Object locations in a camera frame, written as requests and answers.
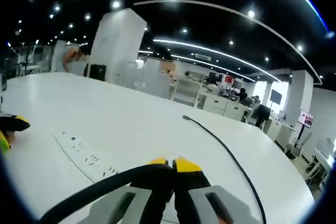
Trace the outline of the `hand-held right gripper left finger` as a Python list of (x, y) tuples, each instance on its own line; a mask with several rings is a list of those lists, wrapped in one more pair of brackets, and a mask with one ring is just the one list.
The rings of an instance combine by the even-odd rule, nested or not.
[(160, 223), (172, 195), (171, 169), (151, 170), (97, 200), (80, 223)]

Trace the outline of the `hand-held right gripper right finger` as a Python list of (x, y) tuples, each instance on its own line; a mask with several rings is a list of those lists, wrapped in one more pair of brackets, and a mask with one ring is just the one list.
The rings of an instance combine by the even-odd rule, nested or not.
[(197, 164), (180, 156), (173, 160), (173, 170), (179, 223), (260, 223), (246, 203), (212, 186)]

